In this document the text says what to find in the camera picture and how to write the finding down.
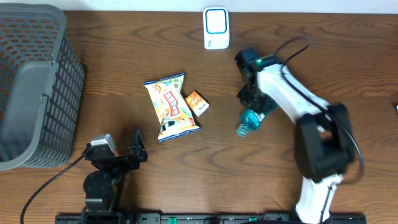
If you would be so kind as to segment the teal mouthwash bottle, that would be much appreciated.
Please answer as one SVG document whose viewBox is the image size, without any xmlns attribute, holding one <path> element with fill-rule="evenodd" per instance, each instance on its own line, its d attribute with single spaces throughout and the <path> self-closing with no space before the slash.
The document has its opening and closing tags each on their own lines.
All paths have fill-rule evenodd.
<svg viewBox="0 0 398 224">
<path fill-rule="evenodd" d="M 268 116 L 268 114 L 275 110 L 277 104 L 275 103 L 271 109 L 266 113 L 257 113 L 251 109 L 246 109 L 240 116 L 241 124 L 236 130 L 236 134 L 240 137 L 245 137 L 250 131 L 257 131 L 262 121 Z"/>
</svg>

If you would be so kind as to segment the yellow snack chip bag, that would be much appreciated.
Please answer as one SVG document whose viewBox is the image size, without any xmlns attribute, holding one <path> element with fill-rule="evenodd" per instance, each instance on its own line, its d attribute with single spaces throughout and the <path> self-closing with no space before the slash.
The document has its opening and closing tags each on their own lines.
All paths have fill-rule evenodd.
<svg viewBox="0 0 398 224">
<path fill-rule="evenodd" d="M 158 142 L 200 130 L 181 94 L 184 76 L 179 73 L 144 83 L 160 123 Z"/>
</svg>

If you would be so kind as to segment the small orange snack packet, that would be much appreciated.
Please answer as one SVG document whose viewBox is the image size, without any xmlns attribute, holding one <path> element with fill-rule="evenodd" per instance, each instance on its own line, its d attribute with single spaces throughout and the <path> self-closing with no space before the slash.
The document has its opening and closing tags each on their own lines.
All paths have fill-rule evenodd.
<svg viewBox="0 0 398 224">
<path fill-rule="evenodd" d="M 197 117 L 210 107 L 210 104 L 195 90 L 185 98 L 185 101 Z"/>
</svg>

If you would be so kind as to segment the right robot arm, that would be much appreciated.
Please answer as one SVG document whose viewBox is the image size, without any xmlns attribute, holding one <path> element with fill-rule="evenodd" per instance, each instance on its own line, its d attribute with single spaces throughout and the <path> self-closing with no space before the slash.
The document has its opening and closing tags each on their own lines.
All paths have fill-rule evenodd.
<svg viewBox="0 0 398 224">
<path fill-rule="evenodd" d="M 257 131 L 280 107 L 295 126 L 294 157 L 303 176 L 293 220 L 331 223 L 336 187 L 355 157 L 348 110 L 311 93 L 273 55 L 260 57 L 249 48 L 239 51 L 234 60 L 246 81 L 237 94 L 246 108 L 237 134 L 244 137 Z"/>
</svg>

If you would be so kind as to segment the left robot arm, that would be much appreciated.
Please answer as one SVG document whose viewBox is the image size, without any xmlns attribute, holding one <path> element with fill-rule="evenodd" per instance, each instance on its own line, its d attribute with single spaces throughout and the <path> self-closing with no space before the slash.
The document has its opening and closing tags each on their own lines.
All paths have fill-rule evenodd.
<svg viewBox="0 0 398 224">
<path fill-rule="evenodd" d="M 135 223 L 134 215 L 120 208 L 126 176 L 140 167 L 148 158 L 137 130 L 128 149 L 129 154 L 115 155 L 116 144 L 110 134 L 102 134 L 86 145 L 82 156 L 97 171 L 89 174 L 83 183 L 86 208 L 83 223 Z"/>
</svg>

